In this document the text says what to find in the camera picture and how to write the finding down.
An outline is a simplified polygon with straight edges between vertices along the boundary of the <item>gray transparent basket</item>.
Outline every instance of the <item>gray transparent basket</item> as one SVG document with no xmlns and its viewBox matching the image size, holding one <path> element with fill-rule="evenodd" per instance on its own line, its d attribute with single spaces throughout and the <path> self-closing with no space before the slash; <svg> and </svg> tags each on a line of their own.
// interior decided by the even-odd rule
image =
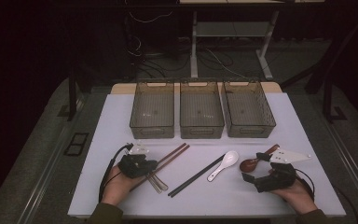
<svg viewBox="0 0 358 224">
<path fill-rule="evenodd" d="M 135 139 L 174 137 L 173 94 L 173 79 L 138 80 L 130 121 Z"/>
<path fill-rule="evenodd" d="M 221 138 L 225 126 L 217 82 L 213 78 L 180 79 L 181 137 Z"/>
<path fill-rule="evenodd" d="M 258 81 L 240 78 L 224 80 L 222 101 L 229 137 L 267 138 L 276 126 Z"/>
</svg>

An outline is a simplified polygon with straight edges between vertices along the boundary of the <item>brown spoon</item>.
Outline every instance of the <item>brown spoon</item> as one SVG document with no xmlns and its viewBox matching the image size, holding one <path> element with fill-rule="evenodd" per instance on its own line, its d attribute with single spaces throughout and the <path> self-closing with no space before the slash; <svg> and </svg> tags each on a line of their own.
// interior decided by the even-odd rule
<svg viewBox="0 0 358 224">
<path fill-rule="evenodd" d="M 275 145 L 272 148 L 270 148 L 269 150 L 267 150 L 265 153 L 266 154 L 271 154 L 273 153 L 276 149 L 278 149 L 279 145 Z M 249 160 L 244 160 L 243 162 L 241 162 L 240 165 L 240 170 L 244 173 L 251 173 L 255 167 L 257 166 L 259 159 L 249 159 Z"/>
</svg>

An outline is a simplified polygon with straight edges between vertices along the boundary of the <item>white ceramic spoon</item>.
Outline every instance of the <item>white ceramic spoon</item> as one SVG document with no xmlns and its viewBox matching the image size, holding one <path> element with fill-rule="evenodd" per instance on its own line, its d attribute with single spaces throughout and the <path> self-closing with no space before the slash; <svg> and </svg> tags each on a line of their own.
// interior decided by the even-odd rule
<svg viewBox="0 0 358 224">
<path fill-rule="evenodd" d="M 220 173 L 220 171 L 224 170 L 225 168 L 228 168 L 228 166 L 234 165 L 235 162 L 237 162 L 238 157 L 239 155 L 236 151 L 229 151 L 228 153 L 226 153 L 219 167 L 217 167 L 217 169 L 208 176 L 208 181 L 213 181 L 214 178 Z"/>
</svg>

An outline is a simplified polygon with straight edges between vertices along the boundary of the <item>chopstick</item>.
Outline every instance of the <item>chopstick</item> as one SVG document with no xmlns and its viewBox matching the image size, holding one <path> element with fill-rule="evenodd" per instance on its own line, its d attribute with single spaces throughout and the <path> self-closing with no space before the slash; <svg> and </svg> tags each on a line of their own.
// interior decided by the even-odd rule
<svg viewBox="0 0 358 224">
<path fill-rule="evenodd" d="M 174 189 L 173 191 L 171 191 L 170 193 L 168 193 L 168 196 L 171 196 L 171 198 L 173 198 L 176 194 L 178 194 L 180 191 L 182 191 L 182 189 L 185 189 L 188 185 L 190 185 L 193 181 L 195 181 L 197 178 L 199 178 L 200 176 L 202 176 L 203 174 L 205 174 L 205 172 L 207 172 L 208 170 L 210 170 L 212 167 L 214 167 L 218 162 L 223 160 L 223 157 L 225 157 L 225 155 L 219 157 L 217 160 L 215 160 L 214 162 L 212 162 L 211 164 L 209 164 L 207 167 L 205 167 L 204 169 L 202 169 L 201 171 L 199 171 L 196 175 L 193 175 L 191 178 L 189 178 L 185 183 L 183 183 L 182 185 L 180 185 L 179 187 L 177 187 L 176 189 Z"/>
<path fill-rule="evenodd" d="M 174 159 L 176 159 L 178 156 L 180 156 L 180 154 L 184 153 L 188 148 L 190 147 L 190 145 L 183 143 L 181 146 L 179 146 L 178 148 L 176 148 L 174 151 L 170 152 L 168 155 L 166 155 L 165 157 L 163 157 L 160 161 L 157 162 L 157 164 L 161 164 L 163 161 L 167 160 L 170 156 L 172 156 L 173 154 L 176 154 L 170 158 L 168 161 L 166 161 L 164 164 L 162 164 L 161 166 L 159 166 L 159 168 L 157 168 L 155 171 L 153 171 L 152 173 L 149 174 L 149 176 L 143 180 L 141 180 L 141 182 L 139 182 L 137 185 L 135 185 L 130 191 L 133 191 L 134 189 L 138 188 L 139 186 L 141 186 L 146 180 L 148 180 L 149 178 L 151 178 L 152 175 L 155 175 L 158 171 L 160 171 L 162 168 L 164 168 L 165 166 L 167 166 L 171 161 L 173 161 Z"/>
</svg>

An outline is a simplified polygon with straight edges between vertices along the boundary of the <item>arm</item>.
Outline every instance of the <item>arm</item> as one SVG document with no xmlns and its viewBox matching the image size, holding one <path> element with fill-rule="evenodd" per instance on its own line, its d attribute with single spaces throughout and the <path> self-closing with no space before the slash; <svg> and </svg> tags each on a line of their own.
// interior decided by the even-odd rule
<svg viewBox="0 0 358 224">
<path fill-rule="evenodd" d="M 298 224 L 327 224 L 330 223 L 324 212 L 316 206 L 300 181 L 287 189 L 275 189 L 271 193 L 281 196 L 298 213 L 296 223 Z"/>
<path fill-rule="evenodd" d="M 122 202 L 142 178 L 128 178 L 120 172 L 117 166 L 110 171 L 108 180 L 111 179 L 103 191 L 103 198 L 97 204 L 94 212 L 88 220 L 88 224 L 112 224 L 120 223 L 123 216 L 117 205 Z"/>
</svg>

